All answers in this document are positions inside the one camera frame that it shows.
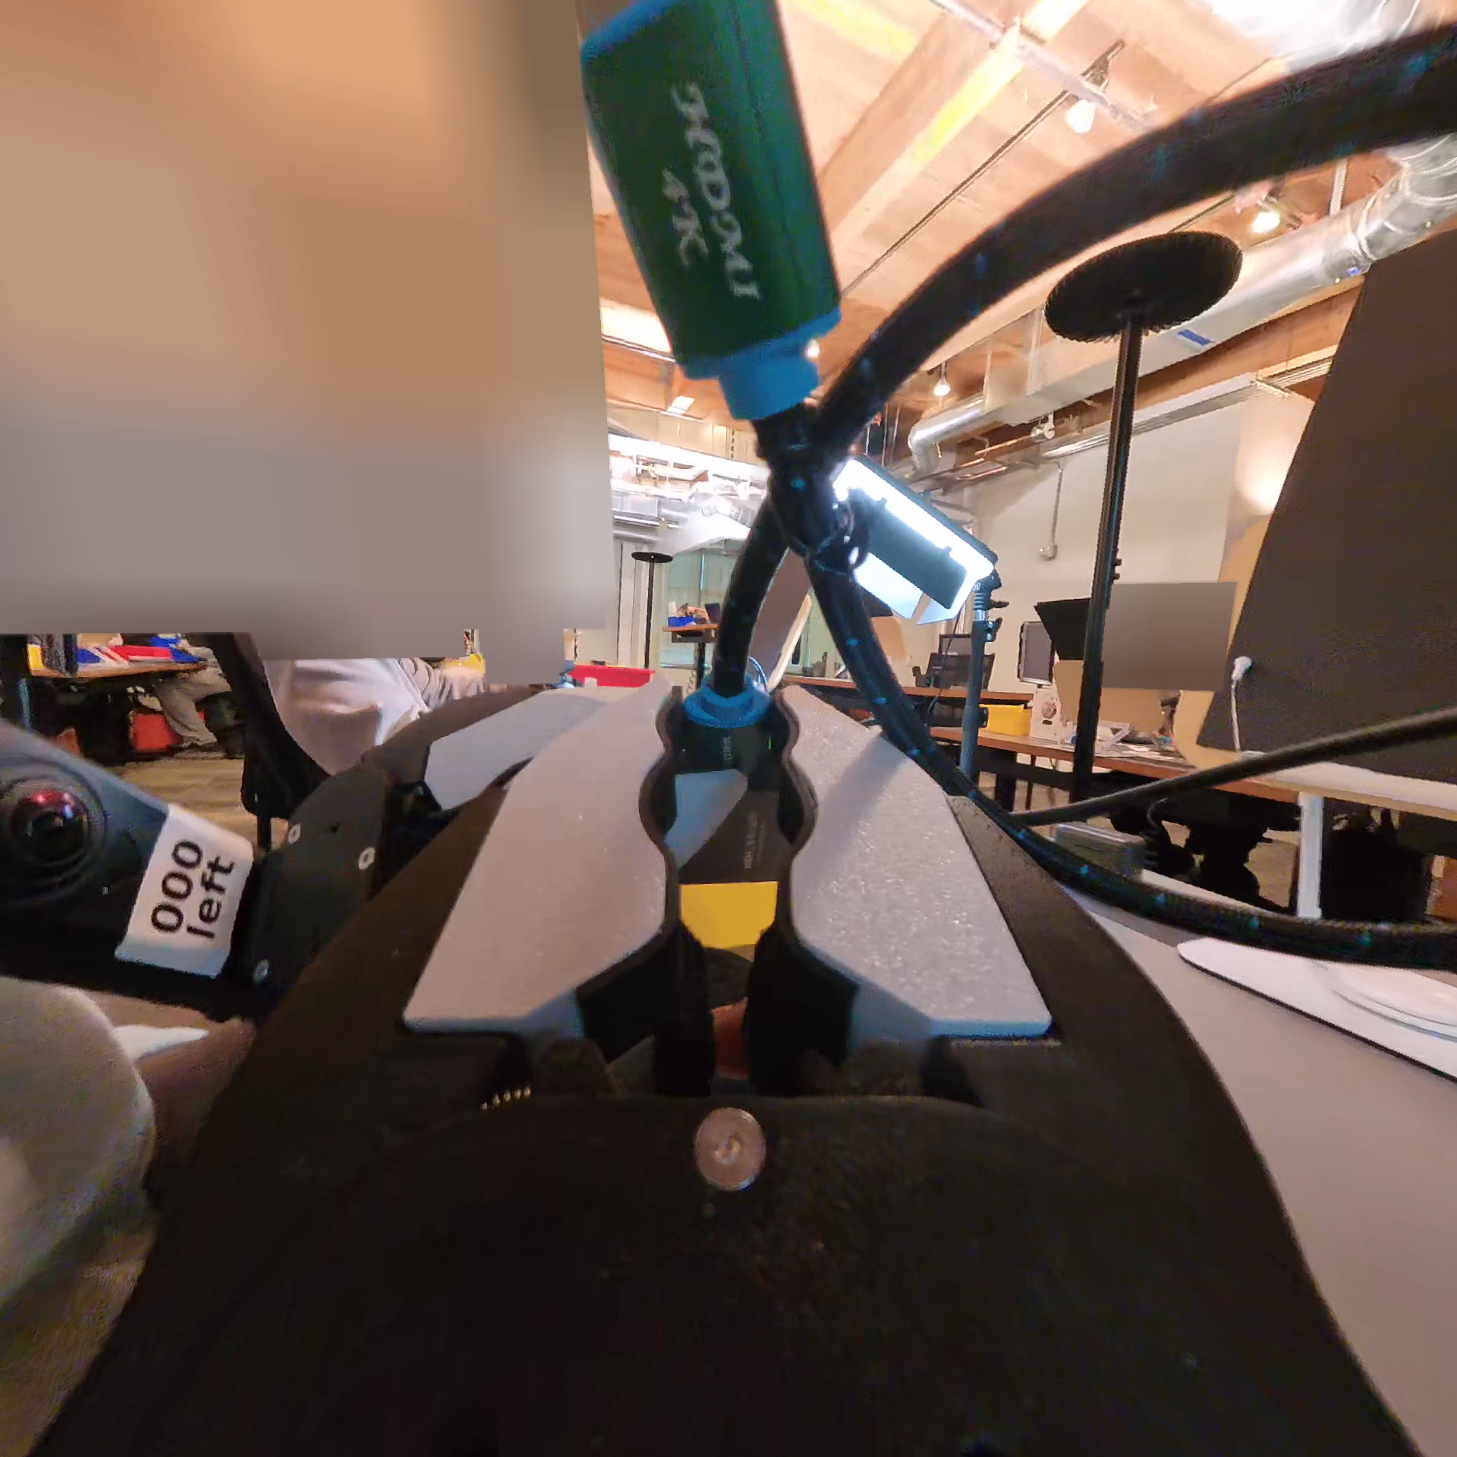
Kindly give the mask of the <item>black light stand pole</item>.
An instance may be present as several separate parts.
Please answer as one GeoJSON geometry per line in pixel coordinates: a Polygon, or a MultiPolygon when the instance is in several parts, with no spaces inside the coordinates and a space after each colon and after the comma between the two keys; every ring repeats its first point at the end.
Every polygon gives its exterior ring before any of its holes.
{"type": "Polygon", "coordinates": [[[996,593],[1002,589],[1003,579],[998,570],[984,575],[972,589],[972,626],[970,626],[970,652],[969,652],[969,690],[962,712],[962,740],[960,740],[960,771],[972,785],[967,794],[977,790],[979,768],[979,731],[982,726],[982,688],[986,685],[988,646],[996,638],[1000,620],[995,619],[995,608],[1005,607],[1007,601],[996,601],[996,593]]]}

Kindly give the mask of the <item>white board stand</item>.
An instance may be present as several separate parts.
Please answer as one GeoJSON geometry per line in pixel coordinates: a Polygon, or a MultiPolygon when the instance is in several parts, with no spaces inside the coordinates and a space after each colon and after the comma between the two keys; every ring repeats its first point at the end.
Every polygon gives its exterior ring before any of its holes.
{"type": "MultiPolygon", "coordinates": [[[[1303,863],[1298,875],[1298,912],[1303,919],[1321,917],[1317,874],[1322,851],[1317,849],[1317,813],[1331,803],[1342,799],[1454,820],[1453,770],[1444,770],[1435,778],[1402,777],[1340,763],[1331,752],[1310,764],[1276,770],[1267,764],[1270,757],[1272,752],[1241,752],[1237,761],[1243,777],[1267,778],[1300,794],[1303,863]]],[[[1343,962],[1329,955],[1288,955],[1217,938],[1187,940],[1178,947],[1178,955],[1192,967],[1237,988],[1300,1011],[1451,1080],[1456,1077],[1453,973],[1437,976],[1392,966],[1343,962]]]]}

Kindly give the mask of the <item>dark pole base block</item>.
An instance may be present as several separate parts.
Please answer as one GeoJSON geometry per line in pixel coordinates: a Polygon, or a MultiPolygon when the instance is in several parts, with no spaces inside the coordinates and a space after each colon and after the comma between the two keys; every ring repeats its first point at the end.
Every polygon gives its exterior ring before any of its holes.
{"type": "Polygon", "coordinates": [[[1111,872],[1139,881],[1151,865],[1151,848],[1144,836],[1109,825],[1062,823],[1054,825],[1050,839],[1111,872]]]}

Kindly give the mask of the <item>black board tan backing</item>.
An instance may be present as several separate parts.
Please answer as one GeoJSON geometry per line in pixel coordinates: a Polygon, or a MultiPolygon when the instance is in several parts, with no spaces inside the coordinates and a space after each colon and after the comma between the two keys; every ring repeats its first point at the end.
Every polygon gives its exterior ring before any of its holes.
{"type": "Polygon", "coordinates": [[[1366,279],[1230,655],[1248,752],[1456,705],[1456,234],[1366,279]]]}

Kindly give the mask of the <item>dark grey port hub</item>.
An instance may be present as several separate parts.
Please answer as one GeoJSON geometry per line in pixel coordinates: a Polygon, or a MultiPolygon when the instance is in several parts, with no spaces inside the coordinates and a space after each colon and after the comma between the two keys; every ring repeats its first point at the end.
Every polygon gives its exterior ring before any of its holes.
{"type": "Polygon", "coordinates": [[[783,735],[766,721],[719,728],[688,721],[674,773],[741,770],[750,787],[681,882],[778,881],[790,863],[795,808],[785,806],[783,735]]]}

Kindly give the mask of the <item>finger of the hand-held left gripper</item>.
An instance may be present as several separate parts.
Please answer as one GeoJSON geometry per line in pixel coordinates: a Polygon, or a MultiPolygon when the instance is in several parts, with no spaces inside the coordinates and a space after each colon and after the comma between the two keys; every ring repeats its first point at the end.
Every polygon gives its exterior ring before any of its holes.
{"type": "Polygon", "coordinates": [[[427,790],[457,810],[608,704],[606,690],[559,686],[462,726],[431,745],[427,790]]]}
{"type": "Polygon", "coordinates": [[[726,825],[748,787],[741,770],[695,770],[672,778],[672,818],[663,839],[677,868],[686,868],[726,825]]]}

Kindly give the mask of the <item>person's left forearm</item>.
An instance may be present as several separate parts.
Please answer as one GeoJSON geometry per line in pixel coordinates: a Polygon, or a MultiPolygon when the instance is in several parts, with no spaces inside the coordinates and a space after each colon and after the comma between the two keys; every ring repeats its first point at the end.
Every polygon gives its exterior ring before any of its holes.
{"type": "Polygon", "coordinates": [[[4,978],[4,1391],[68,1389],[107,1340],[250,1042],[242,1021],[4,978]]]}

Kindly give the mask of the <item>black floor lamp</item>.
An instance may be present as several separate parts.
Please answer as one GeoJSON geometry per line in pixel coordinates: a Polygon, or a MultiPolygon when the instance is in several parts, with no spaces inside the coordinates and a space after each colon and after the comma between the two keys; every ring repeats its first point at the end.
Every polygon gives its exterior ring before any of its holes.
{"type": "Polygon", "coordinates": [[[656,641],[660,636],[656,615],[658,581],[662,568],[672,563],[674,555],[655,548],[639,548],[632,551],[632,560],[641,567],[641,575],[644,577],[642,662],[644,669],[653,669],[655,652],[658,650],[656,641]]]}

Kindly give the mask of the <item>yellow plastic bin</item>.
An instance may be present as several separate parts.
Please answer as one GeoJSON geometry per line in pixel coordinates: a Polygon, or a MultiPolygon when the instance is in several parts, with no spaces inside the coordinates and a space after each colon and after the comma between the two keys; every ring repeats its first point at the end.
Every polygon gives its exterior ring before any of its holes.
{"type": "Polygon", "coordinates": [[[686,929],[712,950],[755,947],[774,924],[776,914],[776,881],[681,884],[681,919],[686,929]]]}

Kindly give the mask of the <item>led light panel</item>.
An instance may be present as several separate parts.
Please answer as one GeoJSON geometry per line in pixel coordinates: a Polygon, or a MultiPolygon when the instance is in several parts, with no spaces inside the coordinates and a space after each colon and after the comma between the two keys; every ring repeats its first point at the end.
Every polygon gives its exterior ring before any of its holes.
{"type": "Polygon", "coordinates": [[[974,589],[996,572],[988,544],[884,466],[849,457],[832,487],[851,508],[863,542],[856,582],[908,622],[956,620],[974,589]]]}

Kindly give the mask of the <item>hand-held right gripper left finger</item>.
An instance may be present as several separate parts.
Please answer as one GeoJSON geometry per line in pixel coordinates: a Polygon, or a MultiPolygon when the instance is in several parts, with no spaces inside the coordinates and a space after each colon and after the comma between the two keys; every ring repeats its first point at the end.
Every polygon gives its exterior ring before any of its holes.
{"type": "Polygon", "coordinates": [[[642,790],[663,759],[674,683],[606,697],[525,763],[405,1009],[415,1032],[589,1033],[580,993],[669,919],[669,860],[642,790]]]}

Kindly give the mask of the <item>black disc on pole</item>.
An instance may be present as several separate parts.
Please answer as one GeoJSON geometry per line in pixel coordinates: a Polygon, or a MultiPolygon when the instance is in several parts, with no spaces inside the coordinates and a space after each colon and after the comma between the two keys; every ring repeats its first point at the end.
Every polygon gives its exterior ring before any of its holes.
{"type": "Polygon", "coordinates": [[[1126,475],[1137,417],[1142,345],[1208,312],[1239,280],[1244,254],[1208,230],[1175,230],[1102,251],[1050,293],[1048,326],[1073,341],[1118,339],[1095,572],[1087,610],[1081,693],[1073,742],[1074,801],[1092,796],[1106,685],[1106,620],[1119,570],[1126,475]]]}

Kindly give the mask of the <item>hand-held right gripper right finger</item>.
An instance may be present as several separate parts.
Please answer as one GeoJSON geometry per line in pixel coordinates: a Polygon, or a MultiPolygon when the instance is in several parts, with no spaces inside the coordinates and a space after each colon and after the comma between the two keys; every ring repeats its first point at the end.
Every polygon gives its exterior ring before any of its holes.
{"type": "Polygon", "coordinates": [[[783,692],[807,804],[790,927],[851,993],[849,1038],[1041,1038],[1052,1012],[955,813],[882,733],[783,692]]]}

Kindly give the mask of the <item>silver air duct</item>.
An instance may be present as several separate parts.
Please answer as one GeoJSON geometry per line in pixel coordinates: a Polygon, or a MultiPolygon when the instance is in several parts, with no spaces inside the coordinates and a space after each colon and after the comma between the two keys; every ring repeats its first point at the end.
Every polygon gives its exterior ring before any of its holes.
{"type": "MultiPolygon", "coordinates": [[[[1239,280],[1204,313],[1146,334],[1140,372],[1211,352],[1250,329],[1347,286],[1456,213],[1456,137],[1394,152],[1395,175],[1369,195],[1244,251],[1239,280]]],[[[995,424],[1029,424],[1111,388],[1118,341],[1055,334],[1038,308],[986,338],[979,391],[927,414],[908,433],[913,480],[951,471],[956,447],[995,424]]]]}

